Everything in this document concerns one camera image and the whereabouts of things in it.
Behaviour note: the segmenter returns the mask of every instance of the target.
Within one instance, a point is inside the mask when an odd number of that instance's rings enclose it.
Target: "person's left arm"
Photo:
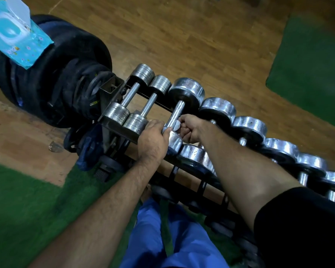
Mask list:
[[[150,121],[134,166],[58,236],[29,267],[108,267],[144,188],[166,155],[171,128]]]

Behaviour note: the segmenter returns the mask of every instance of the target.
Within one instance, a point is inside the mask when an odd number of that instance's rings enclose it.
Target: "green carpet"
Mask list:
[[[107,184],[101,184],[93,178],[93,172],[81,172],[73,167],[61,188],[0,165],[0,268],[26,267],[121,177],[117,174]],[[170,255],[173,246],[168,231],[167,205],[161,202],[161,231],[166,252]],[[130,219],[110,267],[119,267],[139,206]],[[202,215],[191,215],[203,223]],[[205,229],[229,264],[234,265],[240,260],[239,248],[230,239],[214,234],[207,227]]]
[[[335,35],[310,20],[291,17],[266,85],[335,126]]]

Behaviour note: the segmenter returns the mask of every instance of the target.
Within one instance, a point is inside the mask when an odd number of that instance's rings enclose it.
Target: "foot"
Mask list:
[[[146,186],[146,188],[144,189],[144,192],[143,192],[143,194],[141,195],[140,200],[141,200],[141,202],[144,203],[144,202],[147,201],[151,196],[152,196],[151,185],[148,184],[148,185]]]

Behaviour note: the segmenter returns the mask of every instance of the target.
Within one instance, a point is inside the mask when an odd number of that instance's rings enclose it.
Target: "wet wipes package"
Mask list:
[[[6,56],[28,69],[52,43],[21,0],[0,0],[0,51]]]

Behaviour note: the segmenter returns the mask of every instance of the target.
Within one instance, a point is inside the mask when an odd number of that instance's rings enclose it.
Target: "person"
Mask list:
[[[254,231],[267,267],[335,267],[335,203],[303,187],[270,159],[238,144],[217,126],[180,117],[186,143],[201,142],[225,192]],[[30,267],[107,267],[149,179],[164,159],[171,128],[150,121],[133,167],[59,235]],[[205,230],[174,206],[166,257],[159,208],[144,202],[121,263],[126,267],[228,267]]]

